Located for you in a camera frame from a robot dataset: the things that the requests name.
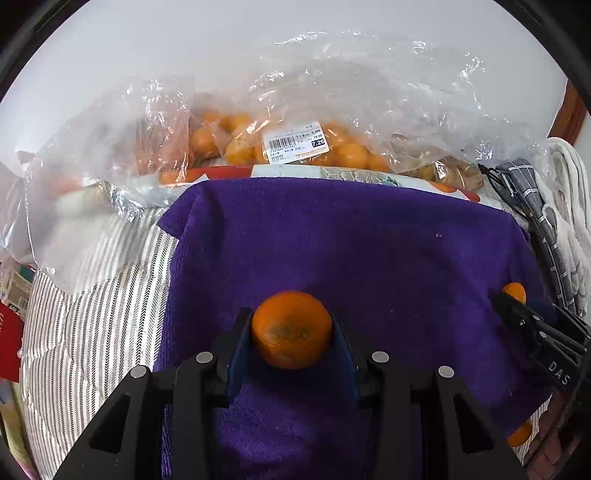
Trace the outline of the plastic wrap roll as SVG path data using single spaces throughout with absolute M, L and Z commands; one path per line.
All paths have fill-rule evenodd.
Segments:
M 144 205 L 130 192 L 107 181 L 64 193 L 55 205 L 59 216 L 71 218 L 116 214 L 132 221 L 145 211 Z

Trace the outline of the purple towel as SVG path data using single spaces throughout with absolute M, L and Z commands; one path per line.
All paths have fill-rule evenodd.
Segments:
M 447 365 L 504 434 L 551 394 L 493 299 L 544 296 L 527 233 L 508 213 L 415 189 L 294 178 L 197 184 L 163 214 L 177 245 L 158 369 L 211 347 L 238 311 L 287 290 L 413 369 Z

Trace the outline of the white striped towel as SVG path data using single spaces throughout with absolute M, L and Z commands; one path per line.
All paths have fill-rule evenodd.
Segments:
M 570 287 L 567 305 L 585 318 L 590 312 L 590 192 L 585 165 L 567 141 L 552 137 L 541 157 L 542 171 L 535 174 L 548 216 L 557 236 L 557 251 L 566 272 L 561 278 Z

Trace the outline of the small orange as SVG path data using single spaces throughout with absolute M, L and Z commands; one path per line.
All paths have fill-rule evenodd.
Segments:
M 528 442 L 532 432 L 533 424 L 527 420 L 507 438 L 507 443 L 511 448 L 519 448 Z
M 527 303 L 527 294 L 524 286 L 519 282 L 511 282 L 505 285 L 502 289 L 504 294 L 509 295 L 516 301 L 526 304 Z

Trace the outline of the grey checked cloth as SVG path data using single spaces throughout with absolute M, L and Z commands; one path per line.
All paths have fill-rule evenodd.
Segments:
M 575 293 L 566 257 L 559 249 L 556 226 L 552 223 L 550 209 L 541 196 L 534 167 L 526 160 L 517 159 L 502 163 L 496 171 L 515 200 L 515 205 L 526 214 L 537 235 L 555 299 L 561 307 L 582 317 L 586 307 L 585 300 Z

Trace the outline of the clear plastic bag of oranges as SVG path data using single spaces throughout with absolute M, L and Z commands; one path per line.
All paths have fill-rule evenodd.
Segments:
M 70 293 L 138 257 L 142 233 L 192 184 L 224 167 L 318 165 L 393 174 L 452 156 L 537 161 L 526 126 L 489 114 L 483 62 L 361 31 L 310 32 L 219 68 L 135 77 L 98 96 L 38 151 L 25 175 L 35 264 Z M 61 217 L 55 201 L 100 181 L 145 211 Z

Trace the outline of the clear plastic bag left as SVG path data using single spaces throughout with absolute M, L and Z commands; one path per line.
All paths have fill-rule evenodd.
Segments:
M 23 175 L 33 158 L 32 153 L 17 152 Z M 19 264 L 32 265 L 35 260 L 27 225 L 23 175 L 17 175 L 8 166 L 1 164 L 1 261 L 12 258 Z

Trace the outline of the bag of brown longans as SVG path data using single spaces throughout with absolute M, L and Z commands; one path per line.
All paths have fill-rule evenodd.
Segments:
M 477 191 L 484 185 L 483 174 L 476 164 L 452 156 L 405 172 L 405 175 L 468 191 Z

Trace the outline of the striped quilted mattress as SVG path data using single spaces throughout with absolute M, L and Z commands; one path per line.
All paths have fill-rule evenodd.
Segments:
M 40 475 L 57 473 L 91 417 L 137 365 L 156 370 L 177 242 L 159 226 L 142 233 L 138 257 L 76 294 L 38 273 L 21 366 L 24 421 Z

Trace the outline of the brown wooden door frame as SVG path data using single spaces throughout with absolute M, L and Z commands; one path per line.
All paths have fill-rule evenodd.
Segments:
M 548 137 L 561 138 L 574 145 L 586 118 L 587 108 L 573 83 L 568 80 L 562 104 Z

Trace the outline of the red paper bag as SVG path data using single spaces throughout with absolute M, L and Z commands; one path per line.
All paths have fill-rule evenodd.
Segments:
M 24 323 L 17 313 L 0 304 L 0 377 L 19 382 L 21 359 L 18 351 L 22 346 Z

